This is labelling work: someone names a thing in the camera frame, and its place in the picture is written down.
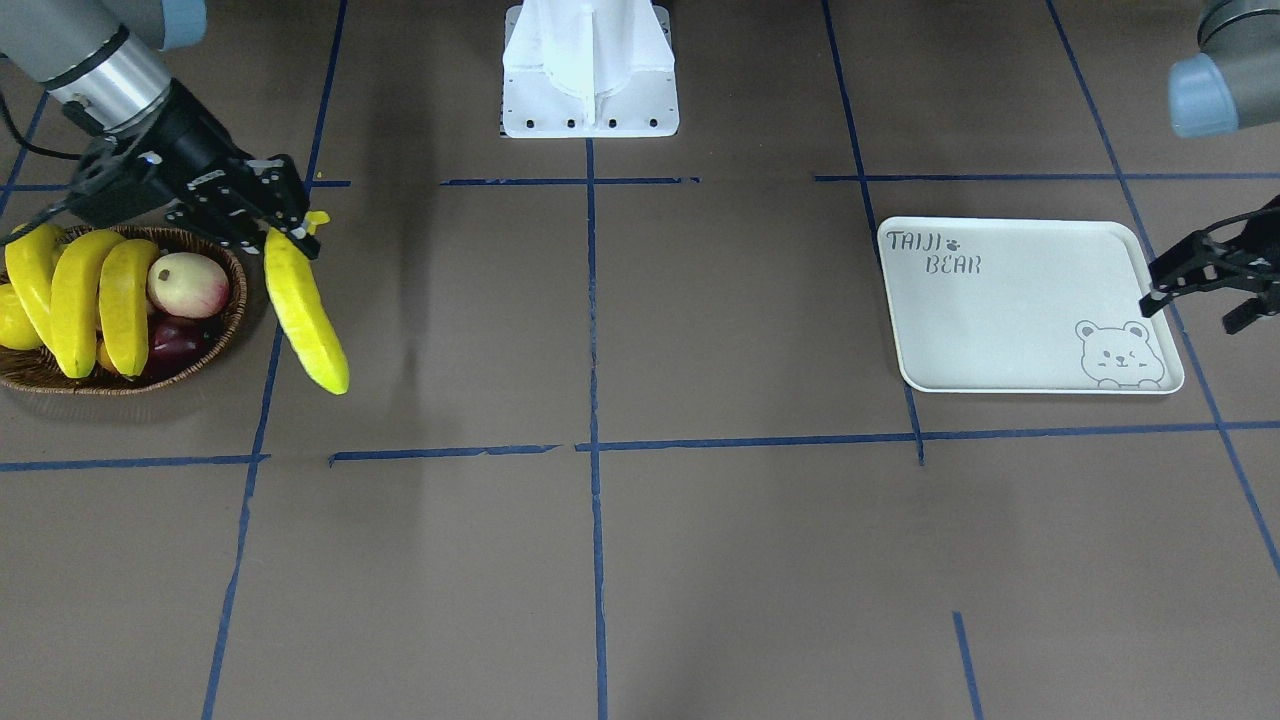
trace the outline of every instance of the brown basket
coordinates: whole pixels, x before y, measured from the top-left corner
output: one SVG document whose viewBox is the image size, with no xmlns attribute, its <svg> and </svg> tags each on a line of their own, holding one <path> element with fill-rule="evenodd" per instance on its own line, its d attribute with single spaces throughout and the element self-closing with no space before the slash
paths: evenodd
<svg viewBox="0 0 1280 720">
<path fill-rule="evenodd" d="M 88 225 L 68 228 L 67 236 L 63 240 L 69 242 L 92 229 Z M 124 237 L 150 240 L 159 245 L 161 250 L 169 252 L 198 252 L 211 258 L 227 270 L 227 277 L 230 281 L 230 297 L 227 301 L 227 307 L 219 315 L 223 323 L 223 332 L 212 347 L 189 368 L 172 378 L 159 380 L 131 380 L 108 373 L 97 365 L 93 366 L 93 372 L 87 378 L 72 379 L 63 374 L 54 360 L 54 354 L 46 347 L 37 350 L 9 350 L 0 347 L 0 384 L 38 393 L 138 395 L 172 386 L 198 373 L 232 341 L 237 328 L 241 325 L 241 320 L 244 318 L 244 309 L 248 300 L 248 281 L 244 277 L 244 266 L 241 265 L 239 259 L 233 252 L 200 240 L 189 232 L 175 228 L 116 225 L 111 229 Z M 0 282 L 8 281 L 8 274 L 0 270 Z"/>
</svg>

